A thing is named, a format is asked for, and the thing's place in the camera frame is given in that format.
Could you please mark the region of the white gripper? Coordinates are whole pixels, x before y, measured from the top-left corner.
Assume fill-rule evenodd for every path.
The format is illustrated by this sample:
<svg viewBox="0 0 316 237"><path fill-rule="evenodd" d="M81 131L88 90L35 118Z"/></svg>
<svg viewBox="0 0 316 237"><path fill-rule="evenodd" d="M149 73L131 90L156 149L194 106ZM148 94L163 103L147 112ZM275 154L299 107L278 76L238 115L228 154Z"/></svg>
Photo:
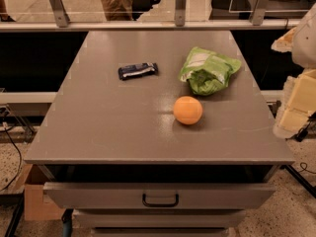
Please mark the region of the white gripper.
<svg viewBox="0 0 316 237"><path fill-rule="evenodd" d="M291 52L294 63L304 69L297 78L288 76L276 113L273 132L278 138L291 138L316 112L316 4L292 28L276 39L271 49Z"/></svg>

